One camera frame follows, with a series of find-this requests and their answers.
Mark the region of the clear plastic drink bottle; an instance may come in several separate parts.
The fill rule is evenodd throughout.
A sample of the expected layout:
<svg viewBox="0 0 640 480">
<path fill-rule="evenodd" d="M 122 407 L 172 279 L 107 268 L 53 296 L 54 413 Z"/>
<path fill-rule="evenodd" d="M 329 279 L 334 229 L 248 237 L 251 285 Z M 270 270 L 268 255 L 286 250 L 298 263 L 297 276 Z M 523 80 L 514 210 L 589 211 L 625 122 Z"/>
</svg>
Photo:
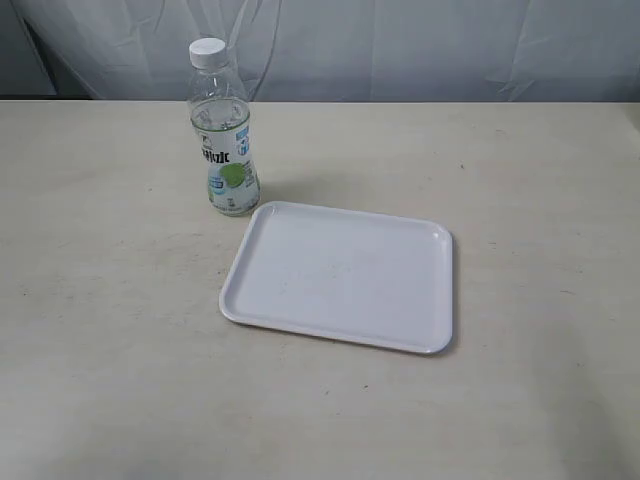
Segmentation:
<svg viewBox="0 0 640 480">
<path fill-rule="evenodd" d="M 194 74 L 187 104 L 208 164 L 208 198 L 222 214 L 242 216 L 258 204 L 261 194 L 250 149 L 246 91 L 224 40 L 195 40 L 189 57 Z"/>
</svg>

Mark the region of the white rectangular plastic tray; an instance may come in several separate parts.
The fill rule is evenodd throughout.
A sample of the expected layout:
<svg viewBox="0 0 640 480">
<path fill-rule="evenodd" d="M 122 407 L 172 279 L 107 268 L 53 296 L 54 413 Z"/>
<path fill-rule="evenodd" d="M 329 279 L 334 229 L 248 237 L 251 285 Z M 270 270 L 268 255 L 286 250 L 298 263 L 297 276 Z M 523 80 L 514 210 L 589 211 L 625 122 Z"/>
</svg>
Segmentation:
<svg viewBox="0 0 640 480">
<path fill-rule="evenodd" d="M 268 202 L 219 308 L 241 325 L 438 354 L 454 337 L 454 240 L 428 220 Z"/>
</svg>

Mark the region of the white backdrop curtain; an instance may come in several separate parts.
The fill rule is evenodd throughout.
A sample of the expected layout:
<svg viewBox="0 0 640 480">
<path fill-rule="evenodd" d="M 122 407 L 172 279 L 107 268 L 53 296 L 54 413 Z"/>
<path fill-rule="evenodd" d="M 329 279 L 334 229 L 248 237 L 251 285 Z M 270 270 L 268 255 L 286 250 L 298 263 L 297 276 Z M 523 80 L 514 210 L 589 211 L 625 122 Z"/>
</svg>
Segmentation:
<svg viewBox="0 0 640 480">
<path fill-rule="evenodd" d="M 639 98 L 635 1 L 5 1 L 1 94 L 181 100 L 201 37 L 255 101 Z"/>
</svg>

